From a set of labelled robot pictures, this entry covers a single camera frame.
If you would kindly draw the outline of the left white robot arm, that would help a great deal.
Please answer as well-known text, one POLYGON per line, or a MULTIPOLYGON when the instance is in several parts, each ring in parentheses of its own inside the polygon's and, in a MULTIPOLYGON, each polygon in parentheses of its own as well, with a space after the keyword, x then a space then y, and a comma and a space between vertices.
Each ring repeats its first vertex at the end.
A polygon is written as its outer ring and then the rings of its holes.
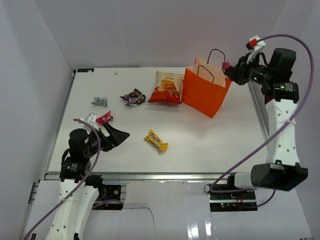
POLYGON ((101 175, 92 174, 100 152, 108 152, 122 144, 130 134, 105 123, 108 132, 86 124, 90 131, 77 128, 70 132, 68 149, 61 158, 59 198, 47 240, 80 240, 90 211, 96 200, 105 196, 101 175))

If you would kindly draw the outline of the brown M&M's packet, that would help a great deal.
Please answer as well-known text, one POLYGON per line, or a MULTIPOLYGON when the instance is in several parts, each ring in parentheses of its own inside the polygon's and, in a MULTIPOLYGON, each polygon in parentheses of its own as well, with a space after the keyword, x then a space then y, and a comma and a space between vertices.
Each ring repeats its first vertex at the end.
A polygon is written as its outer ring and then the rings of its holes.
POLYGON ((135 98, 132 98, 130 101, 128 101, 125 106, 128 106, 128 107, 138 107, 140 106, 141 104, 143 104, 144 102, 146 101, 146 96, 144 94, 138 96, 138 97, 135 97, 135 98))

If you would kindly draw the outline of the small red snack packet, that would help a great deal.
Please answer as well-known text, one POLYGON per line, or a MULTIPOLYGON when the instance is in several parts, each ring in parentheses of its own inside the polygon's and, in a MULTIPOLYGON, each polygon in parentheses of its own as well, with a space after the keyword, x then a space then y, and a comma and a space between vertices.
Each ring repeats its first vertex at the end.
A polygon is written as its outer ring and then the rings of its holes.
POLYGON ((221 68, 221 70, 222 70, 222 72, 223 72, 224 74, 226 73, 227 70, 232 69, 232 68, 233 68, 233 66, 231 66, 228 61, 224 61, 224 62, 222 63, 222 68, 221 68))

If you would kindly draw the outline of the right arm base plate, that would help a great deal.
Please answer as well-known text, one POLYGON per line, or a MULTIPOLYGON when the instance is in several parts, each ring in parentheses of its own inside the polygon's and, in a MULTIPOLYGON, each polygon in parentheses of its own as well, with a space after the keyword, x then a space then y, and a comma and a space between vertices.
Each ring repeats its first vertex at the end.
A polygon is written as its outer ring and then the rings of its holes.
POLYGON ((245 212, 257 211, 257 200, 254 191, 213 193, 210 184, 204 191, 209 196, 210 211, 213 212, 245 212))

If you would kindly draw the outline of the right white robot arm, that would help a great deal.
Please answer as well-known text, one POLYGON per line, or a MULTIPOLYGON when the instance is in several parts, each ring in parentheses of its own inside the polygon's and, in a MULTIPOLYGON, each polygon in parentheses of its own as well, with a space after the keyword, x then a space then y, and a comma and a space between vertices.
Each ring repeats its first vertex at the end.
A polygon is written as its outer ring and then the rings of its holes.
POLYGON ((253 60, 250 54, 239 58, 225 74, 238 85, 253 82, 261 85, 268 115, 269 137, 265 163, 256 164, 248 172, 234 175, 234 182, 225 188, 226 195, 236 200, 244 189, 273 189, 288 192, 307 179, 309 171, 301 167, 296 150, 295 122, 291 120, 298 108, 299 87, 290 80, 296 52, 276 48, 269 63, 260 64, 264 53, 253 60))

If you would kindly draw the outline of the yellow M&M's packet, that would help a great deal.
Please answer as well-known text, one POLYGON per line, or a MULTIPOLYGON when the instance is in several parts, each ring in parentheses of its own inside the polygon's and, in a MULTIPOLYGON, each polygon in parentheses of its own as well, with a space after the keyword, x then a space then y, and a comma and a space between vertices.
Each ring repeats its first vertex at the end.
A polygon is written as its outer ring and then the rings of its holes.
POLYGON ((160 137, 151 129, 144 137, 144 140, 152 144, 159 152, 163 152, 169 146, 168 143, 164 143, 160 137))

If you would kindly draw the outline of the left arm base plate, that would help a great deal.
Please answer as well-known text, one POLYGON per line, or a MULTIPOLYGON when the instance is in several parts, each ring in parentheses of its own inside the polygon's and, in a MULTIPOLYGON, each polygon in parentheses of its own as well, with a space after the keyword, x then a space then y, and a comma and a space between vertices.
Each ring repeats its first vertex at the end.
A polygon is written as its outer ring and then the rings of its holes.
POLYGON ((95 200, 92 210, 122 210, 124 201, 121 200, 121 185, 105 185, 101 187, 98 198, 95 200))

